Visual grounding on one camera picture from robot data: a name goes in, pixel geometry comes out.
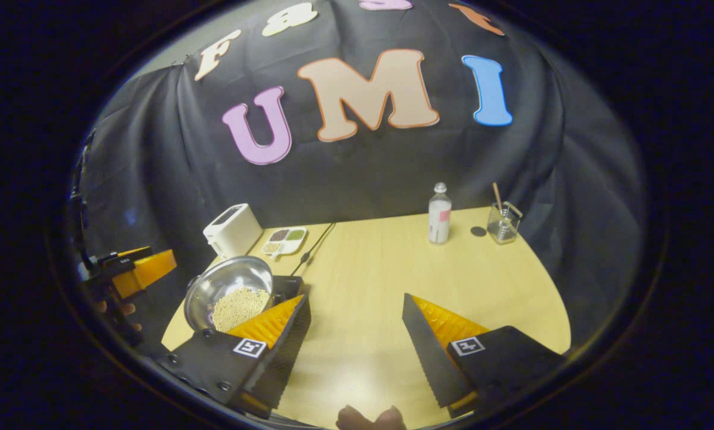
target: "white toaster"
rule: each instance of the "white toaster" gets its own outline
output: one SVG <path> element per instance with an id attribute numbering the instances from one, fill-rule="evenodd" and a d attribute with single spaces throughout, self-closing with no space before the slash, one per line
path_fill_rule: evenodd
<path id="1" fill-rule="evenodd" d="M 261 236 L 261 226 L 247 203 L 229 207 L 204 229 L 216 255 L 230 259 L 244 256 Z"/>

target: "wire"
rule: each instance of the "wire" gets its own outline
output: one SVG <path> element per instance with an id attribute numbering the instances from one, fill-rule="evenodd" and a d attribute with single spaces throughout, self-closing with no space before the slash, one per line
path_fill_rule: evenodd
<path id="1" fill-rule="evenodd" d="M 322 240 L 322 238 L 325 237 L 327 232 L 329 232 L 335 225 L 336 225 L 336 223 L 330 223 L 328 228 L 326 228 L 325 231 L 323 231 L 322 234 L 319 235 L 319 239 L 317 239 L 317 242 L 314 242 L 314 245 L 312 245 L 310 250 L 306 251 L 304 253 L 304 255 L 301 256 L 301 261 L 299 262 L 299 265 L 296 266 L 296 269 L 294 269 L 294 271 L 292 271 L 291 276 L 296 275 L 296 271 L 299 269 L 299 267 L 301 267 L 301 265 L 304 264 L 305 262 L 307 262 L 307 260 L 310 258 L 310 253 L 312 252 L 312 250 L 314 250 L 314 247 L 317 246 L 317 244 Z"/>

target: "stainless steel bowl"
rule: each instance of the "stainless steel bowl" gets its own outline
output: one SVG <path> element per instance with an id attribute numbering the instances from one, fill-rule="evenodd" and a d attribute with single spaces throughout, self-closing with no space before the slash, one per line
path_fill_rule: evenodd
<path id="1" fill-rule="evenodd" d="M 214 305 L 222 297 L 243 287 L 272 294 L 272 270 L 264 260 L 239 256 L 225 260 L 198 276 L 187 291 L 184 316 L 193 330 L 215 328 Z"/>

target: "glass cup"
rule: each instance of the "glass cup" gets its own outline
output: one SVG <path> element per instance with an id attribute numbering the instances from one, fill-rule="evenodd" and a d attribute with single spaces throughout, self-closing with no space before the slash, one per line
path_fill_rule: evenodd
<path id="1" fill-rule="evenodd" d="M 516 240 L 516 232 L 521 222 L 521 212 L 511 203 L 503 202 L 503 211 L 498 211 L 498 204 L 493 203 L 490 218 L 487 221 L 487 231 L 499 244 Z"/>

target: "wooden table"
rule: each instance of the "wooden table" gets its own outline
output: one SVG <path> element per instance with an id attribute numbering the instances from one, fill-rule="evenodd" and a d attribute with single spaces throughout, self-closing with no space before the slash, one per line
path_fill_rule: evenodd
<path id="1" fill-rule="evenodd" d="M 310 288 L 312 323 L 276 413 L 335 428 L 347 404 L 371 420 L 395 405 L 407 428 L 447 421 L 402 322 L 405 292 L 490 330 L 512 325 L 557 353 L 569 349 L 564 303 L 529 245 L 471 234 L 489 210 L 454 210 L 444 245 L 428 242 L 426 213 L 336 224 L 297 272 Z M 250 255 L 289 275 L 327 226 L 307 226 L 299 253 L 275 262 L 261 253 L 276 230 L 265 229 Z M 192 334 L 180 305 L 163 345 L 174 349 Z"/>

